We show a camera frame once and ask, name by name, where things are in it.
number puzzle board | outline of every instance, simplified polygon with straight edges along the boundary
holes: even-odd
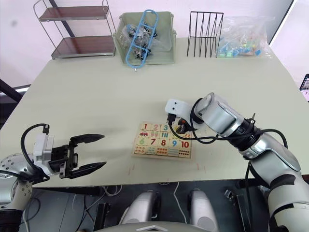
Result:
[[[174,131],[178,125],[172,124]],[[179,134],[192,138],[192,133]],[[191,141],[177,138],[168,124],[142,122],[139,126],[133,147],[133,156],[162,158],[169,160],[190,160]]]

robotic arm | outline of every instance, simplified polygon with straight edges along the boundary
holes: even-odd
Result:
[[[269,130],[257,128],[253,118],[245,119],[214,93],[198,100],[193,107],[170,99],[165,111],[170,126],[176,116],[181,118],[177,133],[195,131],[205,123],[220,136],[213,137],[214,140],[228,140],[250,161],[254,177],[271,189],[268,198],[271,231],[308,231],[309,185],[301,176],[296,157],[266,133]]]
[[[43,126],[43,132],[35,140],[33,154],[27,154],[24,139],[33,128]],[[32,194],[32,185],[59,177],[74,179],[88,175],[106,162],[91,163],[78,167],[79,143],[90,143],[104,138],[100,134],[84,134],[70,138],[68,145],[54,147],[54,136],[48,135],[49,125],[37,124],[27,129],[21,138],[23,154],[13,154],[0,161],[0,231],[19,230],[23,210]]]

wall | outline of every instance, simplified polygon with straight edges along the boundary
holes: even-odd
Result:
[[[309,73],[309,0],[298,0],[271,46],[297,87]]]
[[[0,1],[0,77],[9,85],[31,84],[50,60],[54,47],[48,40],[40,23],[34,15],[32,6],[35,0]],[[99,5],[99,0],[56,0],[58,6]],[[174,14],[174,29],[178,37],[187,37],[190,10],[224,12],[225,16],[275,16],[267,26],[272,35],[284,16],[291,0],[110,0],[110,8],[116,26],[123,12],[171,11]],[[38,7],[39,16],[44,10]],[[61,22],[60,29],[66,35]],[[44,23],[56,43],[60,36],[53,22]],[[103,21],[71,21],[69,25],[76,36],[106,34],[108,28]]]

plastic storage bin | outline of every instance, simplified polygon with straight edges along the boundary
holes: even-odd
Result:
[[[165,39],[170,38],[171,49],[169,51],[153,51],[151,50],[151,55],[149,55],[144,63],[147,64],[172,64],[174,63],[175,49],[176,49],[176,31],[173,29],[173,18],[174,15],[171,12],[157,12],[159,14],[159,21],[156,27],[156,31],[159,35],[159,40],[163,36]],[[123,13],[119,19],[120,23],[118,25],[116,33],[112,35],[114,44],[116,46],[117,52],[120,54],[122,62],[126,63],[126,54],[129,47],[125,47],[121,40],[121,30],[127,24],[138,25],[143,12],[131,12]],[[147,24],[153,25],[155,23],[155,15],[152,13],[147,13]],[[139,65],[140,60],[133,57],[130,58],[130,63],[133,65]]]

brown shelf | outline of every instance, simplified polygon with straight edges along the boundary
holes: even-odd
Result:
[[[49,7],[40,17],[40,21],[106,19],[108,13],[108,6]]]
[[[111,36],[68,37],[62,39],[52,58],[113,56],[115,47]]]

